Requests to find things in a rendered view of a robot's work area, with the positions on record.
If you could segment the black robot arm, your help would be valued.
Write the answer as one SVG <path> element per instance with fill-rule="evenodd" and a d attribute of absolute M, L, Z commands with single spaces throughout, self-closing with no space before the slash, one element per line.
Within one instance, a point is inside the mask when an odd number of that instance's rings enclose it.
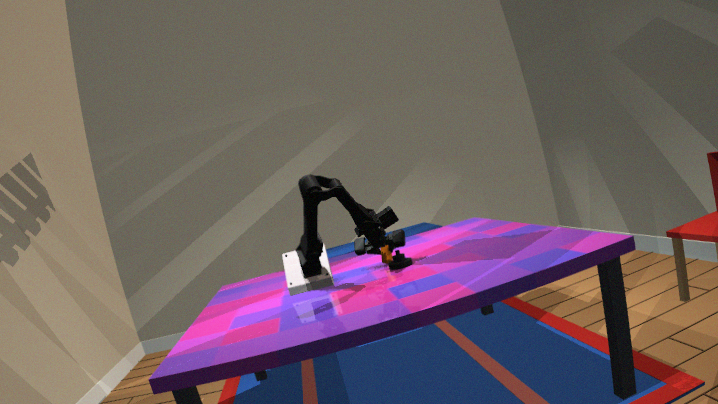
<path fill-rule="evenodd" d="M 304 233 L 296 251 L 304 278 L 321 274 L 319 258 L 323 253 L 323 242 L 317 232 L 317 207 L 321 201 L 336 197 L 355 222 L 357 236 L 364 235 L 368 240 L 379 237 L 379 226 L 386 235 L 384 230 L 399 221 L 390 206 L 376 214 L 373 209 L 357 203 L 336 178 L 307 174 L 299 179 L 298 186 L 303 199 Z M 329 190 L 322 190 L 320 186 Z"/>

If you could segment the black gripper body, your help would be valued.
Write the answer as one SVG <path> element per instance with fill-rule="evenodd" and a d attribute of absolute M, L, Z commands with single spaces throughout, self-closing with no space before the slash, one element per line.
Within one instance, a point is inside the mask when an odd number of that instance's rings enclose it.
<path fill-rule="evenodd" d="M 368 240 L 365 243 L 366 238 L 358 238 L 354 241 L 354 251 L 357 256 L 365 255 L 366 252 L 371 252 L 373 249 L 382 248 L 386 245 L 394 246 L 395 248 L 405 247 L 406 240 L 405 240 L 405 232 L 404 230 L 396 230 L 393 231 L 392 234 L 388 234 L 385 236 L 382 231 L 381 227 L 380 229 L 380 235 L 375 240 Z"/>

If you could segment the orange knob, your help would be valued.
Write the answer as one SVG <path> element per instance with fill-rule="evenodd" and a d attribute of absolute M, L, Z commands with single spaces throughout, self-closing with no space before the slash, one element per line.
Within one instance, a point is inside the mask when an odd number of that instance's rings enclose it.
<path fill-rule="evenodd" d="M 388 245 L 381 248 L 381 258 L 383 264 L 389 264 L 393 262 L 392 253 L 389 251 Z"/>

